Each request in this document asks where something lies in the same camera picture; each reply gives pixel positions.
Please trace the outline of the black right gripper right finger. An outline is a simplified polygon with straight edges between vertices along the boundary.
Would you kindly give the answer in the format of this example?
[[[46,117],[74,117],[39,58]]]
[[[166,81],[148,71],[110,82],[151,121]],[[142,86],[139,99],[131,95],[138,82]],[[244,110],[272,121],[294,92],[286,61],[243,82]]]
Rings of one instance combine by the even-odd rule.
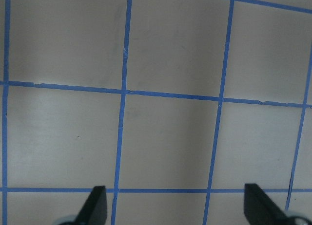
[[[244,215],[250,225],[293,224],[291,218],[257,184],[245,184]]]

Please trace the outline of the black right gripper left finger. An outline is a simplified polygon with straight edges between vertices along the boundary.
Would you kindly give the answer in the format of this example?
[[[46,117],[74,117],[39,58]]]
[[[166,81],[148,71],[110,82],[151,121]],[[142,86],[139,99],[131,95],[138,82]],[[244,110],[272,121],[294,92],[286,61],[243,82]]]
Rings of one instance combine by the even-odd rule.
[[[105,186],[95,186],[79,214],[73,221],[74,225],[105,225],[108,216]]]

